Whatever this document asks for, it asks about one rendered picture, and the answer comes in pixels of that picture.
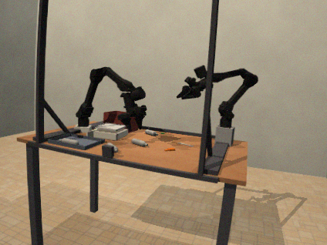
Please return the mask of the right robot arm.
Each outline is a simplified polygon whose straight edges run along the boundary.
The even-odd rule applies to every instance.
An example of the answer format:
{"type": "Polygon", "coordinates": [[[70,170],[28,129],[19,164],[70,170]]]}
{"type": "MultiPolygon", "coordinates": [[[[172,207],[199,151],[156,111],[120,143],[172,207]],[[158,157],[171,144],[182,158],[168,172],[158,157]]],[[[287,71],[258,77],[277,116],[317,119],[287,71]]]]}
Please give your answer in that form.
{"type": "MultiPolygon", "coordinates": [[[[204,88],[206,89],[207,70],[205,69],[205,66],[202,65],[200,67],[197,67],[196,69],[194,69],[194,72],[197,78],[198,79],[200,78],[200,82],[202,82],[204,88]]],[[[244,81],[241,87],[235,92],[235,94],[227,102],[223,101],[219,105],[218,112],[221,114],[220,127],[224,127],[224,128],[231,128],[231,121],[234,118],[234,114],[232,112],[234,108],[234,104],[244,95],[244,93],[249,88],[251,88],[258,82],[258,78],[256,77],[256,75],[252,74],[246,69],[238,69],[229,72],[214,73],[213,82],[220,82],[226,78],[231,78],[234,76],[241,76],[244,79],[244,81]],[[227,115],[227,117],[225,117],[225,115],[227,115]]],[[[195,78],[187,77],[184,81],[189,86],[198,85],[198,82],[196,83],[195,78]]]]}

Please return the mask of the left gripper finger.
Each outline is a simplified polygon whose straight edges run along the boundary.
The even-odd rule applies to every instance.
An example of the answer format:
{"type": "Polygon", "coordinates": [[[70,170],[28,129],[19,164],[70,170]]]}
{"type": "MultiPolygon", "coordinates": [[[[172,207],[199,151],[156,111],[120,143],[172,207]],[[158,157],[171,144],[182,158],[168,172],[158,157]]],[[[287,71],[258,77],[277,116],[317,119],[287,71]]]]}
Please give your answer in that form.
{"type": "Polygon", "coordinates": [[[126,126],[126,128],[128,128],[128,130],[131,132],[132,129],[131,129],[130,120],[131,120],[131,118],[123,119],[123,120],[120,120],[120,122],[122,122],[126,126]]]}
{"type": "Polygon", "coordinates": [[[138,127],[139,127],[139,129],[142,129],[142,121],[143,121],[143,118],[144,118],[145,116],[141,116],[141,117],[139,117],[139,118],[135,118],[135,120],[136,120],[136,122],[137,122],[137,125],[138,125],[138,127]]]}

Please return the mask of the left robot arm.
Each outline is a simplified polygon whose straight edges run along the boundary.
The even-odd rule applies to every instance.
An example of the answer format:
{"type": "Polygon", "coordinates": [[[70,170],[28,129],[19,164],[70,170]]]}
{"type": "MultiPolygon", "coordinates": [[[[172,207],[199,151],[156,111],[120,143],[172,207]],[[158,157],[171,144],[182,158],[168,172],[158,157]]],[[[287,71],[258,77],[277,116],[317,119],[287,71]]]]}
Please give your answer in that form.
{"type": "MultiPolygon", "coordinates": [[[[78,126],[79,127],[87,127],[89,125],[89,119],[87,119],[87,118],[90,117],[91,114],[93,113],[93,109],[94,109],[92,106],[93,98],[95,96],[97,86],[103,80],[104,76],[108,76],[117,84],[117,87],[122,92],[120,97],[123,97],[125,104],[128,102],[134,102],[134,101],[137,101],[140,99],[144,99],[146,97],[146,93],[144,92],[144,90],[142,89],[141,86],[135,88],[133,86],[132,82],[121,78],[110,67],[102,67],[100,69],[93,69],[90,72],[89,78],[90,78],[91,82],[89,84],[89,89],[86,94],[85,101],[79,107],[79,110],[76,113],[76,117],[78,117],[78,126]],[[105,73],[106,73],[106,75],[105,75],[105,73]],[[120,85],[120,87],[119,87],[119,85],[120,85]],[[81,116],[84,116],[84,117],[81,117],[81,116]]],[[[134,105],[131,106],[132,114],[134,114],[135,112],[142,114],[142,113],[145,113],[145,111],[147,111],[147,108],[145,105],[138,106],[136,104],[136,106],[134,106],[134,105]],[[139,108],[135,108],[135,107],[139,107],[139,108]]]]}

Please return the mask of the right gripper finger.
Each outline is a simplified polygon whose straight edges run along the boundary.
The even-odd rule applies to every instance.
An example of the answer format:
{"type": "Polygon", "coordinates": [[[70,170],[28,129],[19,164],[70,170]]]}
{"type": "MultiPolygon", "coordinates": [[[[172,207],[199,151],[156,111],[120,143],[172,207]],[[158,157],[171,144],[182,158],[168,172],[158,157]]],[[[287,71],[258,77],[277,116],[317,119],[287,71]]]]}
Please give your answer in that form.
{"type": "Polygon", "coordinates": [[[177,95],[177,98],[181,98],[181,97],[183,97],[184,95],[186,95],[187,93],[186,93],[186,91],[185,91],[185,89],[184,89],[184,87],[182,88],[182,91],[177,95]]]}
{"type": "Polygon", "coordinates": [[[182,99],[193,99],[193,98],[197,98],[194,94],[193,89],[190,89],[189,92],[182,97],[182,99]]]}

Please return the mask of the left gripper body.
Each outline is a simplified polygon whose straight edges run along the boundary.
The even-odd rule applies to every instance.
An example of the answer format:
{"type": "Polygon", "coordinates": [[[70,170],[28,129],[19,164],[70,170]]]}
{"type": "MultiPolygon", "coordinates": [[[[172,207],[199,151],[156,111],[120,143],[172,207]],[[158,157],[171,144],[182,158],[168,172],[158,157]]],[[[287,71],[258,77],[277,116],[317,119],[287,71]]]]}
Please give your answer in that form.
{"type": "Polygon", "coordinates": [[[128,118],[134,117],[134,116],[139,118],[141,116],[146,116],[147,115],[146,112],[142,113],[142,114],[139,114],[139,113],[135,112],[134,114],[132,114],[131,113],[131,106],[132,105],[136,106],[136,103],[135,102],[128,102],[128,103],[125,104],[124,108],[126,108],[126,112],[122,113],[122,114],[119,114],[118,115],[118,120],[128,119],[128,118]]]}

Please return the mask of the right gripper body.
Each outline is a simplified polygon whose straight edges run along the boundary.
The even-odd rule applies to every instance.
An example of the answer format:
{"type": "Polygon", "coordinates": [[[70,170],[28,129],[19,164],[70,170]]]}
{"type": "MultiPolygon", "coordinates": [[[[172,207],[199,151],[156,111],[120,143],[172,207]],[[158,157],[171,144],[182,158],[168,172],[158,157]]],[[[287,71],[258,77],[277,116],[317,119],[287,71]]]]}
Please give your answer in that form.
{"type": "Polygon", "coordinates": [[[189,90],[190,90],[190,88],[193,87],[192,89],[193,89],[194,94],[195,94],[195,96],[197,98],[201,96],[201,91],[204,91],[204,86],[203,86],[202,82],[200,82],[200,81],[198,82],[198,85],[197,86],[190,86],[190,88],[189,88],[189,86],[183,86],[183,87],[184,87],[186,93],[188,93],[189,90]],[[198,88],[197,87],[199,88],[200,91],[198,91],[198,88]]]}

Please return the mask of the white digital scale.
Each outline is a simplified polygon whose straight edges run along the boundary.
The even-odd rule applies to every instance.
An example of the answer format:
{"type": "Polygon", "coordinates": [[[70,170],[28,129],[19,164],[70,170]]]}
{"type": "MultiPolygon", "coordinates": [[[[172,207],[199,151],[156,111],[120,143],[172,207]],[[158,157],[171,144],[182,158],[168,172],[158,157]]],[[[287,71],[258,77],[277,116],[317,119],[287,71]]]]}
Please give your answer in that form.
{"type": "Polygon", "coordinates": [[[118,140],[128,135],[128,129],[124,129],[126,128],[125,125],[104,123],[98,126],[94,126],[93,128],[94,130],[86,133],[87,136],[102,139],[118,140]]]}

